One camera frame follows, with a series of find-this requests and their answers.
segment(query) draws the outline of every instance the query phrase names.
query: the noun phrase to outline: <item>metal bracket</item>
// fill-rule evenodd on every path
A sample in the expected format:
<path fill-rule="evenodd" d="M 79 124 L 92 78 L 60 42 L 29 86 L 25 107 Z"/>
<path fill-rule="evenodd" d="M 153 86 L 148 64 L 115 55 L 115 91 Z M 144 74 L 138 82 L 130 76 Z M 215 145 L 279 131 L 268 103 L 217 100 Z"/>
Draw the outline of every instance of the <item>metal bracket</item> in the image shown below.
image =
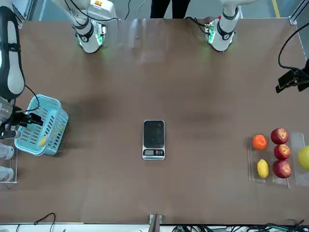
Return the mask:
<path fill-rule="evenodd" d="M 296 7 L 296 9 L 293 11 L 292 15 L 289 16 L 290 24 L 291 25 L 296 25 L 297 18 L 299 15 L 303 12 L 305 7 L 309 4 L 309 0 L 302 0 L 299 5 Z"/>
<path fill-rule="evenodd" d="M 289 21 L 290 21 L 290 25 L 297 25 L 297 21 L 296 20 L 292 20 L 292 18 L 289 16 Z"/>
<path fill-rule="evenodd" d="M 160 224 L 162 224 L 162 214 L 157 214 L 160 218 Z M 154 218 L 155 214 L 150 214 L 149 215 L 149 224 L 151 224 L 152 219 Z"/>
<path fill-rule="evenodd" d="M 150 214 L 149 215 L 149 230 L 148 232 L 160 232 L 160 224 L 162 224 L 161 214 Z"/>

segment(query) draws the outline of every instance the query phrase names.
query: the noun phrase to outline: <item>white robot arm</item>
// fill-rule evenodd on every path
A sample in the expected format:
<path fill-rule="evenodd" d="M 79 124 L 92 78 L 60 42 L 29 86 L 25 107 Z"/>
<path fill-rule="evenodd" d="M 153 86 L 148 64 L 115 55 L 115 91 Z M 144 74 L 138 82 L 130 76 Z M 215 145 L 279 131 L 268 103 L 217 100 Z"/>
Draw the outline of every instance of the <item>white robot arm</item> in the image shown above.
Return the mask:
<path fill-rule="evenodd" d="M 235 26 L 240 16 L 239 6 L 251 4 L 257 0 L 220 0 L 223 12 L 220 18 L 206 26 L 208 43 L 217 51 L 225 51 L 232 43 Z"/>
<path fill-rule="evenodd" d="M 117 19 L 114 5 L 108 0 L 52 0 L 52 2 L 70 18 L 79 43 L 87 53 L 94 53 L 103 45 L 106 33 L 104 22 Z"/>
<path fill-rule="evenodd" d="M 21 65 L 21 48 L 18 23 L 12 11 L 11 0 L 0 3 L 0 139 L 17 138 L 19 132 L 11 126 L 36 123 L 42 125 L 41 117 L 25 114 L 15 106 L 16 98 L 25 88 Z"/>

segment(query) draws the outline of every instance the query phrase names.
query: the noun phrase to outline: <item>white plastic bottle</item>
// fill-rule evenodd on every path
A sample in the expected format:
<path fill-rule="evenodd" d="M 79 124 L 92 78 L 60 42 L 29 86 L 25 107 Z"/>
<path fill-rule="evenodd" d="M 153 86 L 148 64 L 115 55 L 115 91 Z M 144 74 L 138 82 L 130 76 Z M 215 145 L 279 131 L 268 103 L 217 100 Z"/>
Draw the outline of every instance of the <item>white plastic bottle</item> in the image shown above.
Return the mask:
<path fill-rule="evenodd" d="M 0 182 L 9 182 L 14 176 L 12 168 L 5 168 L 0 166 Z"/>
<path fill-rule="evenodd" d="M 12 146 L 0 144 L 0 159 L 9 160 L 13 155 L 14 148 Z"/>

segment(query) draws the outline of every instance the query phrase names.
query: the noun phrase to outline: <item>person's legs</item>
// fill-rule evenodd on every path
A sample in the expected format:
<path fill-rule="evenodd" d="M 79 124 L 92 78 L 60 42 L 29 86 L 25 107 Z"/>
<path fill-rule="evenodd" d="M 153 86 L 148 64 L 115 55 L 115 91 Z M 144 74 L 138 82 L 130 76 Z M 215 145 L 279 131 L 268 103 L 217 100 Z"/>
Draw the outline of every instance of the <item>person's legs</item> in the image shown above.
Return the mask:
<path fill-rule="evenodd" d="M 170 0 L 152 0 L 150 18 L 164 18 Z"/>
<path fill-rule="evenodd" d="M 184 18 L 187 12 L 190 0 L 172 0 L 173 18 Z"/>

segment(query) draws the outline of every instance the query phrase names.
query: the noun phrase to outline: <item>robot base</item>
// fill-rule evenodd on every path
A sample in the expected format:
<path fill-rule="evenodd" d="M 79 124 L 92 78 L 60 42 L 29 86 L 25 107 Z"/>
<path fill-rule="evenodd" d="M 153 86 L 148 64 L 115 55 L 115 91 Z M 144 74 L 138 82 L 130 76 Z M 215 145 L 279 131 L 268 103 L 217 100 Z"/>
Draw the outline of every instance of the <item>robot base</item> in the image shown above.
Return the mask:
<path fill-rule="evenodd" d="M 224 52 L 228 49 L 230 44 L 232 43 L 233 34 L 230 36 L 229 39 L 223 40 L 222 36 L 218 32 L 217 24 L 219 22 L 219 19 L 216 18 L 214 21 L 210 22 L 209 24 L 206 24 L 205 31 L 208 32 L 206 34 L 206 41 L 209 43 L 216 51 L 218 52 Z"/>
<path fill-rule="evenodd" d="M 96 52 L 103 45 L 105 39 L 106 26 L 95 21 L 91 23 L 94 26 L 94 31 L 87 42 L 83 41 L 83 37 L 77 36 L 80 46 L 86 53 Z"/>

